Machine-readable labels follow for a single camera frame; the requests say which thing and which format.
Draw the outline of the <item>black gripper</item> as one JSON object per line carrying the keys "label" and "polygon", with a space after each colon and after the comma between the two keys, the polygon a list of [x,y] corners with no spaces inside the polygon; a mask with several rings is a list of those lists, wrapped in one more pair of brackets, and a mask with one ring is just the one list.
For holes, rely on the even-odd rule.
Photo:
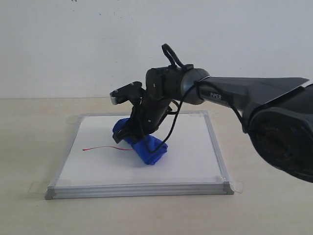
{"label": "black gripper", "polygon": [[140,140],[155,132],[161,120],[160,102],[134,102],[129,119],[119,130],[113,131],[112,138],[116,143],[124,139]]}

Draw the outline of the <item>dark grey Piper robot arm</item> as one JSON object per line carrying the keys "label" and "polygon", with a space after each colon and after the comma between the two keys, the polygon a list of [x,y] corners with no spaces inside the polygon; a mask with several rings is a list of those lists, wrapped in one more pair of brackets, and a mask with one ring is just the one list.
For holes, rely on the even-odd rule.
{"label": "dark grey Piper robot arm", "polygon": [[213,77],[187,65],[149,69],[144,84],[133,82],[111,93],[113,104],[132,103],[130,118],[113,139],[144,141],[172,113],[170,103],[210,101],[231,108],[257,153],[295,178],[313,180],[313,83],[301,77]]}

